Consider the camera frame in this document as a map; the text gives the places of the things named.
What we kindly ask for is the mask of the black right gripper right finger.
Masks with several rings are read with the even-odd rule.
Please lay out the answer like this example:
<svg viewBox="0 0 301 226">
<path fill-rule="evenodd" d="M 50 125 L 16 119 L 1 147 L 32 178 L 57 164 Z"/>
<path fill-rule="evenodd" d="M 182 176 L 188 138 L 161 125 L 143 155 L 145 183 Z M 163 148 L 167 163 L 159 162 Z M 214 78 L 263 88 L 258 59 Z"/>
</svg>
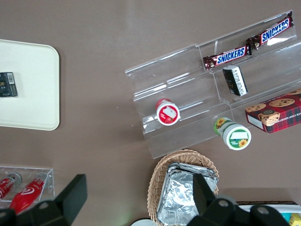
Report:
<svg viewBox="0 0 301 226">
<path fill-rule="evenodd" d="M 193 199 L 198 210 L 189 226 L 248 226 L 249 213 L 233 198 L 216 196 L 201 174 L 193 175 Z"/>
</svg>

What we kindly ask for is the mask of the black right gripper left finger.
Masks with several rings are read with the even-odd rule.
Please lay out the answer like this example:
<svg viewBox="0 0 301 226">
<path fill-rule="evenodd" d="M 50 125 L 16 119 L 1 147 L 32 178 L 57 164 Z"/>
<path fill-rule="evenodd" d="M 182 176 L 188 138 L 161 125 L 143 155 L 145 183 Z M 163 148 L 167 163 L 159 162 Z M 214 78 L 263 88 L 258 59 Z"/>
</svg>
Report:
<svg viewBox="0 0 301 226">
<path fill-rule="evenodd" d="M 31 226 L 70 226 L 87 200 L 87 178 L 77 174 L 54 199 L 29 211 Z"/>
</svg>

